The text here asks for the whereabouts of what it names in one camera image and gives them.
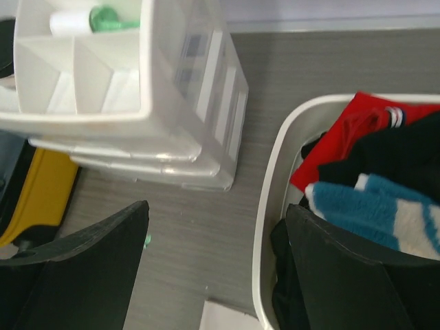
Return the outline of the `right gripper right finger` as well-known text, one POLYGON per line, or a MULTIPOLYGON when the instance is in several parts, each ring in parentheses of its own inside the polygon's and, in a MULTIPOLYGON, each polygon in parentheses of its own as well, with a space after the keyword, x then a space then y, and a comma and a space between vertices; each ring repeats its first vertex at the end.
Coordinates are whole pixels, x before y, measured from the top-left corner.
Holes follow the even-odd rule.
POLYGON ((438 329, 439 262, 381 246, 299 205, 286 225, 312 329, 438 329))

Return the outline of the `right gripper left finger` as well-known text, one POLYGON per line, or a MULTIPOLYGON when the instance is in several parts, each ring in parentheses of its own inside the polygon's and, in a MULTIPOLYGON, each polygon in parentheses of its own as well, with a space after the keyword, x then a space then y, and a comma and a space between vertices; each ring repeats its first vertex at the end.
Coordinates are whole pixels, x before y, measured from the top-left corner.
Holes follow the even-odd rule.
POLYGON ((149 226, 137 201, 1 261, 2 329, 122 329, 149 226))

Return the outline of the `blue white knitted towel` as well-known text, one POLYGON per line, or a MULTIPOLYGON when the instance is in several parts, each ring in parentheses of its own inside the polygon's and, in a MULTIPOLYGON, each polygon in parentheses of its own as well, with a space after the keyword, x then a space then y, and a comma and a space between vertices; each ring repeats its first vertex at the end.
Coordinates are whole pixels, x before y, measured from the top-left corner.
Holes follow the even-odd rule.
POLYGON ((439 204, 377 175, 354 187, 318 181, 305 189, 311 211, 360 237, 403 253, 439 260, 439 204))

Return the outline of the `yellow Pikachu suitcase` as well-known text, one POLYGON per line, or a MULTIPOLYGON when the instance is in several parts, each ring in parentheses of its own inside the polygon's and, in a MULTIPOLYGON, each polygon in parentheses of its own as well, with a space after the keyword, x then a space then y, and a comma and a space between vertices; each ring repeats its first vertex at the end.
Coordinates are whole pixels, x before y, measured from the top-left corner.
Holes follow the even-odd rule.
POLYGON ((1 247, 39 246, 58 233, 78 166, 56 151, 1 132, 1 247))

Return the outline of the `red garment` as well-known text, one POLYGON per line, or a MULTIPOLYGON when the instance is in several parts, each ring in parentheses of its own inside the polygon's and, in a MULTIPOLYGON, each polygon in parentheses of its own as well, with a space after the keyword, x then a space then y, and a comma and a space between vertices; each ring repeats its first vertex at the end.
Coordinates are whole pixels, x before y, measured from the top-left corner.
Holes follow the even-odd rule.
POLYGON ((357 92, 333 126, 302 147, 302 164, 290 184, 304 191, 318 181, 318 167, 347 158, 355 142, 382 129, 406 126, 439 110, 439 103, 412 105, 357 92))

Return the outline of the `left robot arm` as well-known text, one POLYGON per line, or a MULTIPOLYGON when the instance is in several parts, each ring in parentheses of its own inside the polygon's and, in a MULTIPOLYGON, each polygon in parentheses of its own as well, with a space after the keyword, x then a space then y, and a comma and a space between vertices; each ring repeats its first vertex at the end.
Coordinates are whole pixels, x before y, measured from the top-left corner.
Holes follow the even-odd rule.
POLYGON ((6 78, 14 73, 14 29, 15 18, 8 17, 1 20, 0 30, 0 56, 1 78, 6 78))

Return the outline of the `small green fragment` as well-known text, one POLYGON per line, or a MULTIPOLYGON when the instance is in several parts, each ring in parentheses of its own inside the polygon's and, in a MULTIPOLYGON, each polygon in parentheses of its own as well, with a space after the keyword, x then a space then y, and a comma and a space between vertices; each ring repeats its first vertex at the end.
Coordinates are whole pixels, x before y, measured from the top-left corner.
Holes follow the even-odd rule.
POLYGON ((146 249, 149 246, 150 242, 151 242, 151 235, 148 234, 144 241, 144 249, 146 249))

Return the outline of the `patterned placemat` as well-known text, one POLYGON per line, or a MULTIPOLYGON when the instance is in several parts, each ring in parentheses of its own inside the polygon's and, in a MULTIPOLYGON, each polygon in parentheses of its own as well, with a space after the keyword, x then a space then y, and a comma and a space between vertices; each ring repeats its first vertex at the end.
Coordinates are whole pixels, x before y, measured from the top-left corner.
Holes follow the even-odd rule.
POLYGON ((253 316, 206 300, 199 330, 263 330, 253 316))

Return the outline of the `white plastic basin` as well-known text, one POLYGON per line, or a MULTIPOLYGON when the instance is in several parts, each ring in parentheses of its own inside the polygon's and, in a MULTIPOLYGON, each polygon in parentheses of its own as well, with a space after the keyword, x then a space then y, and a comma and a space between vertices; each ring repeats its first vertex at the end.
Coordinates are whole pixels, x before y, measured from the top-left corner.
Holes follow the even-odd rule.
MULTIPOLYGON (((299 204, 304 195, 290 184, 290 177, 303 162, 302 147, 327 132, 354 96, 338 94, 309 100, 292 111, 278 132, 258 205, 252 261, 254 308, 264 329, 281 329, 272 306, 277 273, 270 235, 285 217, 287 207, 299 204)), ((439 103, 437 95, 383 94, 377 97, 410 105, 439 103)))

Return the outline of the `white drawer organizer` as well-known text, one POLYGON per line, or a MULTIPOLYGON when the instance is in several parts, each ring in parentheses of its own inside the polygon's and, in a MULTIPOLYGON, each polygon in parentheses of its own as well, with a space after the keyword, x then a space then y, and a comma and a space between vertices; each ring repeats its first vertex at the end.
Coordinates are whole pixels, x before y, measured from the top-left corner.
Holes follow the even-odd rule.
POLYGON ((14 73, 1 128, 81 166, 227 191, 248 84, 218 1, 3 1, 14 73), (139 28, 53 36, 59 10, 110 6, 139 28))

